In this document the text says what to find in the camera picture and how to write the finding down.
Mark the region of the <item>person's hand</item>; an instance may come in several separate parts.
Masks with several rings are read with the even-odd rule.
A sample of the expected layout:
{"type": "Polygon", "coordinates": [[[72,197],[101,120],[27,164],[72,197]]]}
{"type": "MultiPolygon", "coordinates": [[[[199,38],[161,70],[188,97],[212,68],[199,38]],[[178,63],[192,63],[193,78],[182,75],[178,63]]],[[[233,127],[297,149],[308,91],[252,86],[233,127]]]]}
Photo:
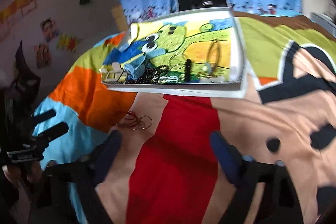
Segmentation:
{"type": "MultiPolygon", "coordinates": [[[[30,164],[31,170],[29,174],[26,175],[26,179],[29,182],[38,182],[42,178],[43,170],[39,162],[33,162],[30,164]]],[[[23,180],[24,175],[21,173],[21,170],[17,166],[7,166],[2,167],[5,177],[11,182],[14,186],[18,186],[19,182],[23,180]]]]}

